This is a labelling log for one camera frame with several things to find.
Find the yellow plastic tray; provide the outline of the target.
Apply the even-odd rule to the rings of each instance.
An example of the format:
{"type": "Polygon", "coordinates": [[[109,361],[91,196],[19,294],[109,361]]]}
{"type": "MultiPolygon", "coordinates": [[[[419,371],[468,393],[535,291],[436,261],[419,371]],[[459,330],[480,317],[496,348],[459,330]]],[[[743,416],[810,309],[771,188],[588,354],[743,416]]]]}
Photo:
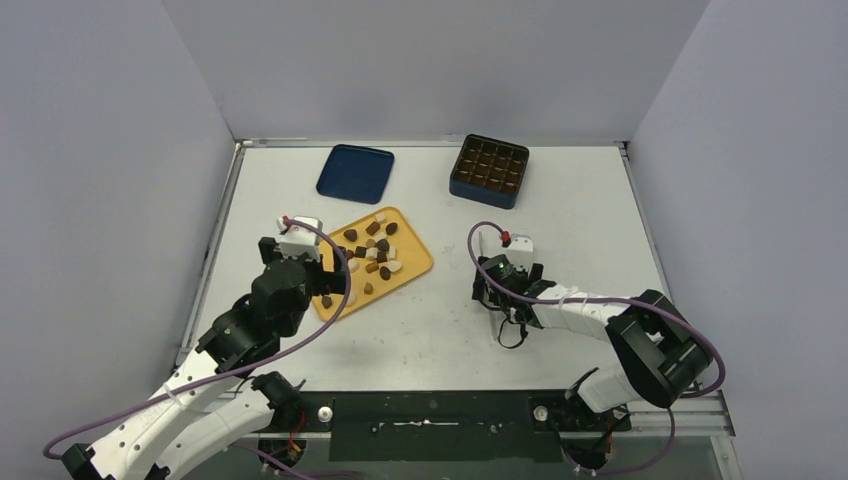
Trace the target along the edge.
{"type": "Polygon", "coordinates": [[[350,259],[357,259],[360,263],[359,269],[351,273],[351,293],[356,294],[357,301],[352,307],[344,307],[341,317],[348,316],[389,295],[430,271],[434,264],[429,249],[402,212],[395,207],[384,207],[361,217],[330,233],[329,237],[343,250],[347,264],[350,259]],[[384,213],[387,221],[381,224],[379,232],[370,236],[365,232],[365,228],[376,221],[375,215],[378,213],[384,213]],[[394,235],[388,235],[385,228],[392,222],[398,224],[398,230],[394,235]],[[358,232],[356,242],[350,242],[343,236],[348,229],[355,229],[358,232]],[[371,262],[377,262],[380,268],[387,267],[392,273],[391,278],[384,281],[379,275],[380,268],[373,273],[367,273],[365,267],[371,262]],[[372,294],[363,292],[366,283],[373,285],[372,294]]]}

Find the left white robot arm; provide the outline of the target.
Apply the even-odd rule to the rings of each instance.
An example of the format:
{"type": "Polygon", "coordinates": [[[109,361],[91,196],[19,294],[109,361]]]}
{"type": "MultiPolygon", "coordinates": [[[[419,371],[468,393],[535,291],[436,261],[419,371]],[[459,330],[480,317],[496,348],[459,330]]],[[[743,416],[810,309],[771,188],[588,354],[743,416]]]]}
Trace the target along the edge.
{"type": "Polygon", "coordinates": [[[117,425],[110,433],[60,455],[72,478],[179,479],[248,433],[297,421],[298,390],[276,371],[253,373],[325,332],[281,347],[313,298],[349,298],[352,272],[342,247],[303,224],[262,238],[260,251],[264,269],[250,292],[213,322],[169,379],[148,400],[105,418],[117,425]]]}

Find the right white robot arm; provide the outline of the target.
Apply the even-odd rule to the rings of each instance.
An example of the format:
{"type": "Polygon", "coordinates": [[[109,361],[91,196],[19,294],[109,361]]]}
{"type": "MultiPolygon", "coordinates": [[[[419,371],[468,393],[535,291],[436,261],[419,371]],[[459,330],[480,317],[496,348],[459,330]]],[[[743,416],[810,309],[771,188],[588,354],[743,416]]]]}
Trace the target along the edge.
{"type": "Polygon", "coordinates": [[[522,336],[554,329],[608,344],[615,364],[593,367],[566,391],[566,414],[589,428],[605,412],[634,400],[668,408],[713,363],[715,355],[670,300],[648,289],[614,299],[543,278],[529,250],[510,245],[477,256],[472,297],[501,312],[522,336]]]}

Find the brown rectangular chocolate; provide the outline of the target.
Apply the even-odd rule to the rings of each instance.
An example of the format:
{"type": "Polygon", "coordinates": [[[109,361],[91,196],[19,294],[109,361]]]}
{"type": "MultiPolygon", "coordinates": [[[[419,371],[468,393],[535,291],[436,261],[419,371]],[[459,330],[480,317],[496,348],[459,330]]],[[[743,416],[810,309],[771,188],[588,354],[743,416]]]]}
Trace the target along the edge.
{"type": "Polygon", "coordinates": [[[377,232],[380,231],[380,229],[381,224],[377,221],[373,221],[365,228],[365,232],[370,236],[374,236],[377,232]]]}

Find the dark blue chocolate box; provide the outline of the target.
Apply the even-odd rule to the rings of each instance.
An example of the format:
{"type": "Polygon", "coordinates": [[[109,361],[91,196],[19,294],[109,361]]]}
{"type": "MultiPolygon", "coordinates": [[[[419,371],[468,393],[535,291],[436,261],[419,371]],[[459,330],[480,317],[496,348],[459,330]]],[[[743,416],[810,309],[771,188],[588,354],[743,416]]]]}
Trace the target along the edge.
{"type": "Polygon", "coordinates": [[[492,207],[513,209],[529,159],[530,150],[525,146],[469,134],[451,170],[449,192],[492,207]]]}

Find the dark blue box lid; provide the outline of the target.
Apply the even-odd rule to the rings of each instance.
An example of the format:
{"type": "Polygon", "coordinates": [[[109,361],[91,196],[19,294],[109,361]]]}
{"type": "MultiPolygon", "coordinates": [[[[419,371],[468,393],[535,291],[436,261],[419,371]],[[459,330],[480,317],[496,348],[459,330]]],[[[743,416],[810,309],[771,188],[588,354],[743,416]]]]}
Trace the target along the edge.
{"type": "Polygon", "coordinates": [[[316,182],[323,196],[368,205],[378,204],[388,183],[395,156],[364,146],[334,146],[316,182]]]}

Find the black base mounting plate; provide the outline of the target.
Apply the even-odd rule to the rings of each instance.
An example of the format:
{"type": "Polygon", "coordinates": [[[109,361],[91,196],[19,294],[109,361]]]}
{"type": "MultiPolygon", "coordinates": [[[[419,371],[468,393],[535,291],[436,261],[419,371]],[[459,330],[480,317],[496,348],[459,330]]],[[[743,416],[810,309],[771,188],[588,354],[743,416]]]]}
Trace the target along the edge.
{"type": "Polygon", "coordinates": [[[629,411],[596,414],[561,390],[306,392],[286,425],[255,438],[292,465],[319,445],[331,462],[559,463],[571,450],[600,456],[631,429],[629,411]]]}

